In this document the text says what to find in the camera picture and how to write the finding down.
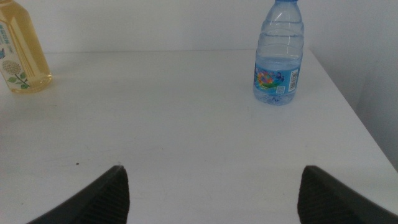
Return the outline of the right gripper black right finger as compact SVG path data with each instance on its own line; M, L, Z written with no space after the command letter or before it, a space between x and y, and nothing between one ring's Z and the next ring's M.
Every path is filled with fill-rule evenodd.
M297 212L301 223L397 223L396 214L317 166L306 166L302 172Z

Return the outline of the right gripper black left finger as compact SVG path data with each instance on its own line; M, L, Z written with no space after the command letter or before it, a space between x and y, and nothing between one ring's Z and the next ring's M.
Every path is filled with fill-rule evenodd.
M127 172L118 165L29 224L126 224L129 207Z

